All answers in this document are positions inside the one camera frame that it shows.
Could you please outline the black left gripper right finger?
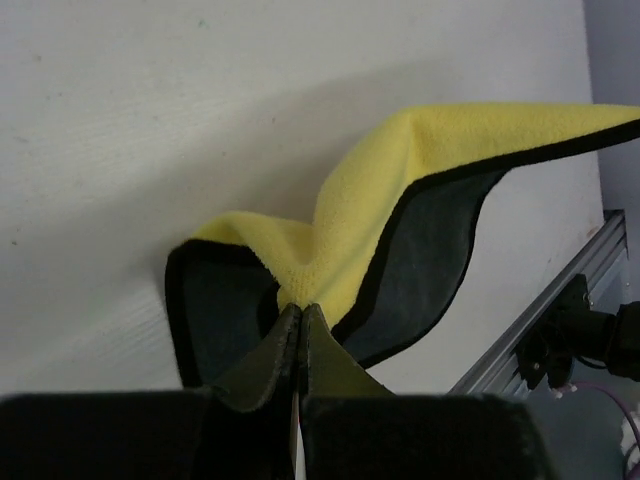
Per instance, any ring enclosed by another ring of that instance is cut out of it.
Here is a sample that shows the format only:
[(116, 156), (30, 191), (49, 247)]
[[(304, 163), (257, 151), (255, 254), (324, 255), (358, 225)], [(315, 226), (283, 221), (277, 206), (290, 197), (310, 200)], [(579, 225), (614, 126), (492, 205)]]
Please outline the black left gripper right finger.
[(302, 317), (299, 413), (309, 479), (552, 479), (526, 407), (494, 395), (396, 395)]

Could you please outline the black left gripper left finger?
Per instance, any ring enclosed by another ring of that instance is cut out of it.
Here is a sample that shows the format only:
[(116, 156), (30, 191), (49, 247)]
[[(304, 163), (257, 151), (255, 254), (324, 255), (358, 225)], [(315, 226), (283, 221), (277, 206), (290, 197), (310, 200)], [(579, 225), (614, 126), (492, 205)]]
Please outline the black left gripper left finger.
[(209, 386), (1, 401), (4, 479), (292, 479), (301, 311)]

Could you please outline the yellow microfiber towel black trim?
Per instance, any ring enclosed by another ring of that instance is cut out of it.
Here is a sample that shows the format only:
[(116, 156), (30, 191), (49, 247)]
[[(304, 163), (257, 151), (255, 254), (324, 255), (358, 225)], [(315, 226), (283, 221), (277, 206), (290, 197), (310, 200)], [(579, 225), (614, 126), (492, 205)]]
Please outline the yellow microfiber towel black trim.
[(227, 212), (171, 251), (165, 302), (183, 385), (214, 383), (289, 305), (318, 305), (369, 368), (443, 318), (489, 192), (511, 170), (634, 140), (619, 105), (458, 104), (402, 110), (323, 183), (309, 223)]

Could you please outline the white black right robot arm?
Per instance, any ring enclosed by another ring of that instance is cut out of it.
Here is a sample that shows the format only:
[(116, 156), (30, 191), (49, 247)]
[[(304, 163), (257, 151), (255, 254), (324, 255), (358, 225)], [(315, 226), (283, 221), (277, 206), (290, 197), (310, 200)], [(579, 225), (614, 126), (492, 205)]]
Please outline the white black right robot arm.
[(587, 280), (575, 275), (516, 346), (518, 373), (535, 389), (546, 380), (566, 386), (574, 363), (639, 380), (639, 303), (622, 304), (615, 314), (594, 310)]

